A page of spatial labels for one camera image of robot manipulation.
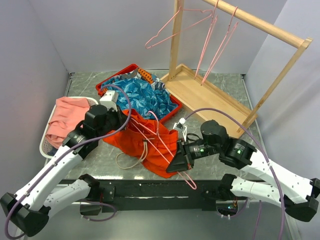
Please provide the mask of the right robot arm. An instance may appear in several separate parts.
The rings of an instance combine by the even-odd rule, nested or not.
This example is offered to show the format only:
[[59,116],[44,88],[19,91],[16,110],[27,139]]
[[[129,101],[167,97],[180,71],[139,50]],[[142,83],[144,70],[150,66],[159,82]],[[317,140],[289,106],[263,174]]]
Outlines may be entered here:
[[229,167],[250,173],[262,180],[255,182],[233,174],[225,174],[220,184],[203,192],[208,199],[227,201],[236,197],[247,197],[283,207],[285,213],[301,222],[310,222],[318,211],[320,181],[292,173],[270,159],[248,142],[230,137],[225,127],[215,120],[200,126],[201,137],[191,139],[185,120],[175,123],[173,128],[182,133],[177,141],[177,150],[166,168],[167,173],[192,169],[195,160],[217,155]]

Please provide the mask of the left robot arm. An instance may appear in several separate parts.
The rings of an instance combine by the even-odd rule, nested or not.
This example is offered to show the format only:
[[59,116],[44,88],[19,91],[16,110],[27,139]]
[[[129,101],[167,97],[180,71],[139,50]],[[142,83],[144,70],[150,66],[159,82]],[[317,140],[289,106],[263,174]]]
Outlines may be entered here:
[[67,173],[83,161],[103,138],[122,131],[132,111],[124,114],[119,106],[107,108],[96,104],[64,139],[52,159],[16,193],[5,193],[0,205],[6,215],[5,235],[9,240],[19,239],[9,233],[9,223],[22,231],[21,236],[38,234],[56,213],[76,201],[100,204],[103,188],[89,174],[81,175],[74,183],[56,192],[54,188]]

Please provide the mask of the orange drawstring shorts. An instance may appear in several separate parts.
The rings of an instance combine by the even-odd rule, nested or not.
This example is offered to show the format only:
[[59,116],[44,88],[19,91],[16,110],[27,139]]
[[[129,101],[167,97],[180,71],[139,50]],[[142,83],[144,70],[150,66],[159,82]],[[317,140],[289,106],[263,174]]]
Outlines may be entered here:
[[178,174],[166,172],[177,152],[178,136],[176,130],[169,130],[156,120],[144,119],[133,109],[127,127],[103,141],[134,158],[142,155],[146,143],[148,153],[142,165],[150,172],[168,179]]

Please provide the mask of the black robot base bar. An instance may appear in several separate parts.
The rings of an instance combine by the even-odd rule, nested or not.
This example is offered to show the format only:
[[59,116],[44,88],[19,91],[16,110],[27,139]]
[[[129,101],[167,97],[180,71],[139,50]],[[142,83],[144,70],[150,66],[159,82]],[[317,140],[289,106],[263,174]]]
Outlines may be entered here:
[[102,212],[118,211],[151,211],[151,210],[189,210],[201,209],[215,211],[216,202],[231,203],[233,200],[244,200],[236,197],[228,187],[231,181],[196,180],[197,189],[193,190],[183,180],[99,180],[99,190],[88,197],[76,199],[81,205],[85,202],[102,202]]

